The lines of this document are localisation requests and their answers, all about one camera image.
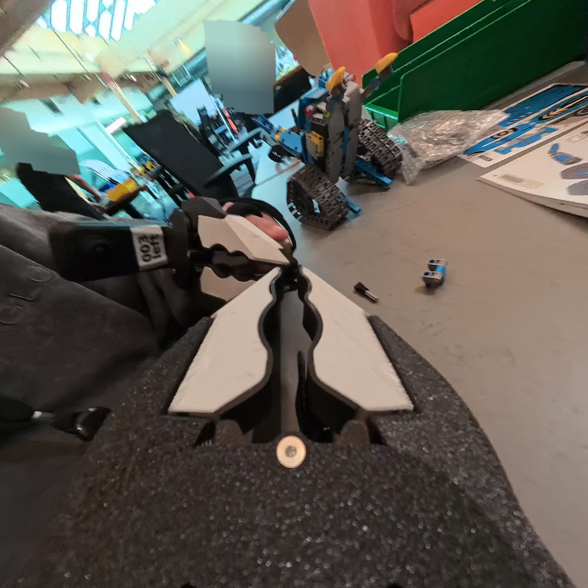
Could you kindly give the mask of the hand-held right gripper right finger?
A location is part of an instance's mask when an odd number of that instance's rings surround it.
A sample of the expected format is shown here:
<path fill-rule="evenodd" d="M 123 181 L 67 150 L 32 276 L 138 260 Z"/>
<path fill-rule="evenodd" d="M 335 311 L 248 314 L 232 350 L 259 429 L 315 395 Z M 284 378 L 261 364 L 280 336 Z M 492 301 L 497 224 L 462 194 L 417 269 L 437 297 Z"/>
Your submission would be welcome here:
<path fill-rule="evenodd" d="M 329 430 L 351 420 L 413 412 L 415 405 L 370 316 L 305 267 L 299 268 L 307 353 L 306 404 Z"/>

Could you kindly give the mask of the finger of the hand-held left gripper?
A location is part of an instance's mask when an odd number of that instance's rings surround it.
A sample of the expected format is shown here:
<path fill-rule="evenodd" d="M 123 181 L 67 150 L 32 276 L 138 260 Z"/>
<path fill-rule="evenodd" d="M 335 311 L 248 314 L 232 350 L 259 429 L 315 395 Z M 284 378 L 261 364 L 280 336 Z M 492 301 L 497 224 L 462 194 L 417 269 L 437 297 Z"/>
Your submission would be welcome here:
<path fill-rule="evenodd" d="M 228 256 L 241 256 L 248 261 L 274 266 L 290 264 L 278 241 L 243 217 L 199 215 L 197 233 L 202 247 L 208 251 L 224 252 Z"/>
<path fill-rule="evenodd" d="M 218 276 L 213 269 L 202 269 L 200 289 L 204 295 L 229 302 L 254 285 L 256 281 L 240 281 L 234 276 Z"/>

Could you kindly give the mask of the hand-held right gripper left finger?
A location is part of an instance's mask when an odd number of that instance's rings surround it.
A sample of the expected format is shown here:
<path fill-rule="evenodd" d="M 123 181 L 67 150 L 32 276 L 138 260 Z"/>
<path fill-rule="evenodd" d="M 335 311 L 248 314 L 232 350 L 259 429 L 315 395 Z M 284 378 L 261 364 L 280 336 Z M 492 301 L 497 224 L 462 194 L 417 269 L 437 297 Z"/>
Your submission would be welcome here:
<path fill-rule="evenodd" d="M 214 313 L 168 415 L 233 420 L 245 433 L 264 421 L 274 360 L 265 321 L 276 305 L 281 273 L 272 269 Z"/>

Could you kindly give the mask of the person's left forearm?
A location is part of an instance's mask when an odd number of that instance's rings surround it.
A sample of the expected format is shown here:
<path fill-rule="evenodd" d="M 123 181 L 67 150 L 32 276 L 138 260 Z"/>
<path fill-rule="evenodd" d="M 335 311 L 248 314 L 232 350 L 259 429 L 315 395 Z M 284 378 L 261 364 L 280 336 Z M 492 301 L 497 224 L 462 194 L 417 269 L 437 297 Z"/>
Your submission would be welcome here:
<path fill-rule="evenodd" d="M 147 317 L 158 347 L 165 349 L 224 302 L 201 291 L 200 275 L 189 289 L 180 288 L 169 268 L 108 277 L 82 285 Z"/>

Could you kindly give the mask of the grey desk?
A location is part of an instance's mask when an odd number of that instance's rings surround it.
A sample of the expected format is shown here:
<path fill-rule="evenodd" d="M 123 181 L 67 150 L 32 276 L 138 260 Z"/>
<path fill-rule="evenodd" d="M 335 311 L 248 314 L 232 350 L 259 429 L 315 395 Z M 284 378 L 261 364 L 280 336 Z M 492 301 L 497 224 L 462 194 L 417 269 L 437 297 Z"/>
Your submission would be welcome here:
<path fill-rule="evenodd" d="M 332 232 L 290 215 L 287 173 L 252 195 L 282 212 L 303 265 L 450 382 L 548 549 L 587 587 L 587 220 L 485 185 L 483 172 L 453 158 L 383 193 L 341 182 L 362 211 Z M 437 288 L 422 281 L 430 259 L 447 262 Z"/>

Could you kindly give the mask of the person's left hand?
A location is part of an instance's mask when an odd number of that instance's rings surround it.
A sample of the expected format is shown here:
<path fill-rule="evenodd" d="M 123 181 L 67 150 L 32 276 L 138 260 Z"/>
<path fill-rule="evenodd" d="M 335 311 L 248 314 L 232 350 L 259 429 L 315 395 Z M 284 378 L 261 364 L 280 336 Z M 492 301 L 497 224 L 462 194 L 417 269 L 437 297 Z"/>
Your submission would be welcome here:
<path fill-rule="evenodd" d="M 261 216 L 248 215 L 246 219 L 269 238 L 282 244 L 283 247 L 292 244 L 289 232 L 273 217 L 263 213 Z"/>

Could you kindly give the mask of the yellow box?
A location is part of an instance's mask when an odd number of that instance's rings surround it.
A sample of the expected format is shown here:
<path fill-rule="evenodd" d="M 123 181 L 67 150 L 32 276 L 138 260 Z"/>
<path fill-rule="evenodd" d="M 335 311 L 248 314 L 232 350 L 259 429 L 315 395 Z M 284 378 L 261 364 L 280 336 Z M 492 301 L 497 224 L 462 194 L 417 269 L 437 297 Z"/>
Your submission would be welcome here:
<path fill-rule="evenodd" d="M 127 198 L 128 194 L 138 187 L 141 187 L 140 184 L 133 177 L 130 177 L 107 190 L 105 195 L 110 201 L 119 202 Z"/>

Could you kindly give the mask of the black office chair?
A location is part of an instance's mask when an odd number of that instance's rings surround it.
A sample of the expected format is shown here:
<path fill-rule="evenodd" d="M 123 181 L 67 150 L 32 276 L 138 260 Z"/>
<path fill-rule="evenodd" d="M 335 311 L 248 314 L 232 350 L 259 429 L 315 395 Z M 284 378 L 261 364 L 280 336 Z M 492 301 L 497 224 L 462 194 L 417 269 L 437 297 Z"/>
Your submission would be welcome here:
<path fill-rule="evenodd" d="M 194 196 L 221 201 L 251 195 L 252 187 L 239 192 L 232 173 L 245 166 L 254 184 L 256 170 L 252 156 L 239 155 L 223 164 L 198 140 L 192 129 L 169 110 L 159 111 L 146 122 L 128 124 L 123 132 Z"/>

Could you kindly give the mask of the blue tracked toy robot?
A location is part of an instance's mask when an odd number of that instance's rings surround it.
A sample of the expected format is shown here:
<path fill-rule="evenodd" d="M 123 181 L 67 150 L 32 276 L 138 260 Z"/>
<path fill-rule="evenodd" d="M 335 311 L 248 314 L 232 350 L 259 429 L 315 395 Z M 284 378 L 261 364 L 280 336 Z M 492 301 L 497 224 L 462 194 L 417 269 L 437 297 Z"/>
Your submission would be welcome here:
<path fill-rule="evenodd" d="M 271 131 L 286 153 L 303 166 L 286 185 L 286 204 L 301 224 L 331 230 L 360 208 L 338 182 L 365 181 L 388 190 L 401 168 L 398 146 L 376 123 L 362 114 L 364 103 L 393 74 L 398 54 L 391 52 L 375 65 L 376 76 L 366 87 L 344 67 L 298 101 L 295 126 Z"/>

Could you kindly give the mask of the clear plastic bag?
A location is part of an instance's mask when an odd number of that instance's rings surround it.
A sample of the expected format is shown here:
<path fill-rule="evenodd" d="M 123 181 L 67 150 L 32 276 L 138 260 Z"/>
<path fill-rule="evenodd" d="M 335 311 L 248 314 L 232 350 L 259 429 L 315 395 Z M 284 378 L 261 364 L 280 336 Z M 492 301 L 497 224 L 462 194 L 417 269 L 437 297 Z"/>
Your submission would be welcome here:
<path fill-rule="evenodd" d="M 398 123 L 386 135 L 399 147 L 401 176 L 411 185 L 422 171 L 461 155 L 506 118 L 498 109 L 432 111 Z"/>

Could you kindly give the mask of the instruction booklet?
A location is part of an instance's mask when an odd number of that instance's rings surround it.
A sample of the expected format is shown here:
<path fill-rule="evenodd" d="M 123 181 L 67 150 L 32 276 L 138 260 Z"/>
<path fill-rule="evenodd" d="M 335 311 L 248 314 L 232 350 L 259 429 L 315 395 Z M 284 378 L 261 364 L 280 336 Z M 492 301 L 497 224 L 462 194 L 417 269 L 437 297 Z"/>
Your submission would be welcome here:
<path fill-rule="evenodd" d="M 479 178 L 532 203 L 587 218 L 587 123 Z"/>

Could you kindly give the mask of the blue sticker sheet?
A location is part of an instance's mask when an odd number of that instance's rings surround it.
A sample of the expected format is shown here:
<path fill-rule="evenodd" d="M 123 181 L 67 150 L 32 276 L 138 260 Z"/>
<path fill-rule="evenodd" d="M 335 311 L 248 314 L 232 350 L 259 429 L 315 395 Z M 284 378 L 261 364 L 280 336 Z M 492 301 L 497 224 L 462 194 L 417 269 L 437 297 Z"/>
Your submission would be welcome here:
<path fill-rule="evenodd" d="M 587 122 L 587 84 L 555 83 L 504 110 L 496 132 L 464 151 L 460 158 L 482 168 L 551 141 Z"/>

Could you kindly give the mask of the green storage bin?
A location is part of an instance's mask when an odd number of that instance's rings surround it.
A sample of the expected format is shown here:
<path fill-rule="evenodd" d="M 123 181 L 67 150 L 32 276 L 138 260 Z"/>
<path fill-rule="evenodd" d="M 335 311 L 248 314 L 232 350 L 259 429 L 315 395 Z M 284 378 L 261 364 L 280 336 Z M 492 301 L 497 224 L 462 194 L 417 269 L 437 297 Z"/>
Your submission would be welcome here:
<path fill-rule="evenodd" d="M 486 107 L 587 54 L 587 1 L 481 1 L 398 53 L 364 110 L 389 130 Z"/>

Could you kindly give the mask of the black drawstring toggle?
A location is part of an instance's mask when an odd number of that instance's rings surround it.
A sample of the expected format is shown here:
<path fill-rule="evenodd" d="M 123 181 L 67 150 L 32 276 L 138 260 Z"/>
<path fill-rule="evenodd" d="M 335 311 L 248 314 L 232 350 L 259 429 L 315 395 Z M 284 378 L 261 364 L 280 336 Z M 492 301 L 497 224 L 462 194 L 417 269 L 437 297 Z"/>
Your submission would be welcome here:
<path fill-rule="evenodd" d="M 101 406 L 61 413 L 36 410 L 31 416 L 30 424 L 46 424 L 59 432 L 73 435 L 83 442 L 90 442 L 110 413 L 109 408 Z"/>

